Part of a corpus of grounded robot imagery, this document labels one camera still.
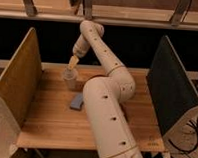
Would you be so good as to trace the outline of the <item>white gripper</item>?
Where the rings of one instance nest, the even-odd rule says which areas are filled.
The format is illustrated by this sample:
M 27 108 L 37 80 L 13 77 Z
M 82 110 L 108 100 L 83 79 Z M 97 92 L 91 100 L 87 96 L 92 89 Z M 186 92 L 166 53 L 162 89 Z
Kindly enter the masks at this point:
M 90 45 L 87 43 L 87 40 L 83 35 L 80 35 L 76 43 L 73 46 L 73 56 L 69 60 L 68 69 L 73 70 L 76 64 L 79 62 L 79 57 L 83 58 L 86 56 L 90 48 Z

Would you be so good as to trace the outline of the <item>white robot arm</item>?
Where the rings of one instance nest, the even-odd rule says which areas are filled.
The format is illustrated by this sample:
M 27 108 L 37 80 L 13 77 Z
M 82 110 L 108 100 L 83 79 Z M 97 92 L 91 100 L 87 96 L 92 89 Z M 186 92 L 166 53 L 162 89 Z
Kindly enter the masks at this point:
M 135 93 L 135 81 L 131 73 L 102 40 L 104 28 L 92 21 L 82 21 L 80 37 L 73 46 L 73 56 L 64 72 L 70 89 L 75 87 L 79 58 L 92 48 L 106 76 L 95 76 L 83 87 L 83 104 L 94 134 L 99 158 L 143 158 L 134 139 L 120 103 Z

